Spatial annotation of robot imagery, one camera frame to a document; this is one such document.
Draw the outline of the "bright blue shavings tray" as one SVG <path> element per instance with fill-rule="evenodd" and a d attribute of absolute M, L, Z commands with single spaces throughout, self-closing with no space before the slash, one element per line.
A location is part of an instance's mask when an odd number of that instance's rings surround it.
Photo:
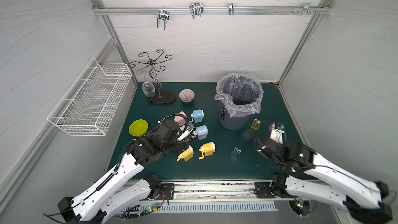
<path fill-rule="evenodd" d="M 237 148 L 237 147 L 235 147 L 235 148 L 231 151 L 230 156 L 231 156 L 231 158 L 234 159 L 234 160 L 239 160 L 240 157 L 241 157 L 241 153 L 242 153 L 242 150 L 239 149 L 239 148 Z"/>

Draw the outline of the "light blue pencil sharpener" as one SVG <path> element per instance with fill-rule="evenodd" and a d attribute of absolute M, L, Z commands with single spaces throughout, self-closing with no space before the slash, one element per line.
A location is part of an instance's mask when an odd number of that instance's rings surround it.
<path fill-rule="evenodd" d="M 191 119 L 193 123 L 200 123 L 203 121 L 204 111 L 203 110 L 194 110 L 191 113 Z"/>

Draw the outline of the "yellow transparent shavings tray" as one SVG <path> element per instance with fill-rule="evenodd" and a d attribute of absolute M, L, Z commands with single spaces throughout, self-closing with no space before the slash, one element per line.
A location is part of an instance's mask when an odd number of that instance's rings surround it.
<path fill-rule="evenodd" d="M 258 131 L 260 126 L 261 126 L 262 121 L 259 119 L 254 119 L 254 121 L 251 124 L 251 128 Z"/>

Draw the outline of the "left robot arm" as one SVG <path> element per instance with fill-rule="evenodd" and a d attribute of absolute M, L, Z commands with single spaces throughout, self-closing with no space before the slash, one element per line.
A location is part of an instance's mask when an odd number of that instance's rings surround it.
<path fill-rule="evenodd" d="M 152 173 L 125 190 L 121 187 L 167 151 L 180 155 L 187 150 L 194 132 L 193 122 L 185 115 L 164 117 L 155 128 L 127 143 L 117 163 L 91 187 L 58 203 L 62 223 L 104 224 L 134 202 L 156 199 L 161 192 L 161 182 Z"/>

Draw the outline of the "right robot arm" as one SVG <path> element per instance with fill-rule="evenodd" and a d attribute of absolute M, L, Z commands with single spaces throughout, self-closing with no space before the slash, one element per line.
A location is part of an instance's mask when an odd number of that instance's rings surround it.
<path fill-rule="evenodd" d="M 260 184 L 255 194 L 261 198 L 305 198 L 344 211 L 363 224 L 386 224 L 393 219 L 385 202 L 389 187 L 382 181 L 360 178 L 328 161 L 302 143 L 282 144 L 269 137 L 256 138 L 254 150 L 285 170 L 276 172 L 269 184 Z"/>

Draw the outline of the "yellow white pencil sharpener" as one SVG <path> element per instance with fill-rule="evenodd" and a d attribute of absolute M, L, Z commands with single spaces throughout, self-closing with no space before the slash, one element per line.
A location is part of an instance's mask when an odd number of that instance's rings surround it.
<path fill-rule="evenodd" d="M 202 160 L 205 157 L 213 155 L 215 150 L 216 146 L 214 142 L 203 144 L 199 149 L 199 151 L 201 152 L 201 157 L 199 157 L 199 159 Z"/>

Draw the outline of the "pink pencil sharpener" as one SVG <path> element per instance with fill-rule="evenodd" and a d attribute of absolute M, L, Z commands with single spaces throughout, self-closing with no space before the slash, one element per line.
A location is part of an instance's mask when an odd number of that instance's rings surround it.
<path fill-rule="evenodd" d="M 187 115 L 186 115 L 186 113 L 185 113 L 184 111 L 179 112 L 179 114 L 180 114 L 180 115 L 183 115 L 183 117 L 181 117 L 181 116 L 175 116 L 175 117 L 174 117 L 174 121 L 175 121 L 176 123 L 178 123 L 178 125 L 181 127 L 181 126 L 183 126 L 183 125 L 186 124 L 186 117 L 187 117 Z"/>

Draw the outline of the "red transparent shavings tray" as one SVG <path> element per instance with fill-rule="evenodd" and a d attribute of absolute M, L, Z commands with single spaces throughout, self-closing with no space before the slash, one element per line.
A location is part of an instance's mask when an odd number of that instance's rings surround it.
<path fill-rule="evenodd" d="M 272 122 L 272 123 L 270 124 L 268 130 L 269 130 L 270 132 L 272 132 L 272 131 L 275 129 L 275 127 L 276 127 L 276 123 L 275 123 L 275 122 Z"/>

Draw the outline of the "small yellow pencil sharpener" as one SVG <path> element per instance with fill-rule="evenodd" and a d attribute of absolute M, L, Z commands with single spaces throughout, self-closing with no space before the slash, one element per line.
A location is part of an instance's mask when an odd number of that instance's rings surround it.
<path fill-rule="evenodd" d="M 184 160 L 185 162 L 189 161 L 194 154 L 194 150 L 191 145 L 188 146 L 188 148 L 182 152 L 181 154 L 178 155 L 176 161 Z"/>

